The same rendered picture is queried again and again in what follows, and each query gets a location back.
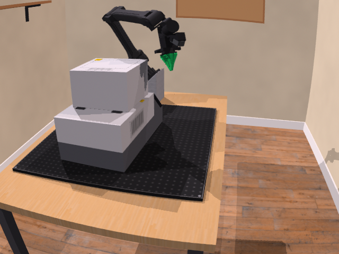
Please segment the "grey benchtop lab instrument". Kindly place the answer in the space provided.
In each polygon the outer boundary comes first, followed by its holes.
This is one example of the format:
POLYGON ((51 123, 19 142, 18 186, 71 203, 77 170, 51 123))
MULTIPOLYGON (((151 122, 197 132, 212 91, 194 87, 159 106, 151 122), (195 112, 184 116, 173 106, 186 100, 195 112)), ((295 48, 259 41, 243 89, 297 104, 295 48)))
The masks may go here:
POLYGON ((61 160, 125 172, 163 121, 148 59, 95 58, 69 72, 73 104, 53 117, 61 160))

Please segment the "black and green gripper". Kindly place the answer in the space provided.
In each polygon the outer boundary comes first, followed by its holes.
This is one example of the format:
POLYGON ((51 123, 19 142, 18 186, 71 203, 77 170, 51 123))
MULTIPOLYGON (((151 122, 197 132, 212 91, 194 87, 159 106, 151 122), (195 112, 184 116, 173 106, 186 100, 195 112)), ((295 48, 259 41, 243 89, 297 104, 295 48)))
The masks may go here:
POLYGON ((155 50, 154 52, 162 53, 160 55, 160 58, 167 65, 168 69, 172 71, 174 67, 175 59, 177 57, 177 51, 175 50, 181 50, 181 47, 162 48, 160 44, 160 48, 161 49, 155 50))

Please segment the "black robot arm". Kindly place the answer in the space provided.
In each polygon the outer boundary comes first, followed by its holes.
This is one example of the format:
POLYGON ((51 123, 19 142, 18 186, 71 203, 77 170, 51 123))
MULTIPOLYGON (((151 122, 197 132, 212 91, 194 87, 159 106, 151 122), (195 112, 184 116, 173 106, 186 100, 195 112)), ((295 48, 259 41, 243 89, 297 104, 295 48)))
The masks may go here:
POLYGON ((166 19, 163 12, 158 10, 133 11, 126 10, 124 6, 116 6, 106 13, 102 20, 111 27, 126 50, 129 59, 148 59, 148 57, 142 50, 135 48, 119 21, 142 24, 151 31, 157 28, 159 37, 167 35, 160 38, 162 48, 183 47, 186 41, 185 32, 177 32, 179 24, 170 17, 166 19))

